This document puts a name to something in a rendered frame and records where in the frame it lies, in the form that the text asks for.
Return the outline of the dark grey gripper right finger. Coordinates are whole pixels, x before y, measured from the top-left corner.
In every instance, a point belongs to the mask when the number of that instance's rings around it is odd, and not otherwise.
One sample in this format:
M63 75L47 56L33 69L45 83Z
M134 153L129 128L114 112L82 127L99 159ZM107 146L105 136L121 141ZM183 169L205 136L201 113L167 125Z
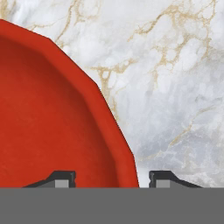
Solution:
M172 171L150 171L149 188L200 188L199 185L178 178Z

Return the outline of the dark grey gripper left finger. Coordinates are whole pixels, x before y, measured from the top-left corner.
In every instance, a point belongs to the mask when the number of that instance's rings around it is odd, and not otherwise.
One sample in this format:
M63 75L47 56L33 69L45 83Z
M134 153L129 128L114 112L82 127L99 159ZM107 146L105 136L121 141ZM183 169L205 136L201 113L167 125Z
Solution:
M47 178L26 187L75 188L75 171L53 171Z

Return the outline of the red bowl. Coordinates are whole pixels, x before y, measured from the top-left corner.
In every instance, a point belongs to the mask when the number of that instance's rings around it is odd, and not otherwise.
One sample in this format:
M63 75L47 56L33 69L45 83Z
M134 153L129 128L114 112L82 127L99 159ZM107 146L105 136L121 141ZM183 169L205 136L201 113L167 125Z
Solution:
M137 187L97 85L49 38L0 19L0 187L75 171L76 187Z

